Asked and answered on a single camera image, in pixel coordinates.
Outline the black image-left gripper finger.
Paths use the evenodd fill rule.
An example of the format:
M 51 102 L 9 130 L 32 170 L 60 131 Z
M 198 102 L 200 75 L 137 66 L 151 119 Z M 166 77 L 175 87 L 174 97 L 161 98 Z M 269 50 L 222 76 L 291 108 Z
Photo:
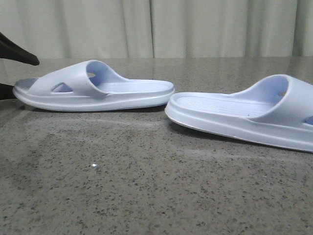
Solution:
M 13 94 L 13 86 L 0 83 L 0 100 L 15 99 Z
M 0 57 L 4 59 L 15 60 L 25 64 L 31 64 L 34 66 L 40 64 L 37 56 L 13 43 L 2 33 L 0 33 Z

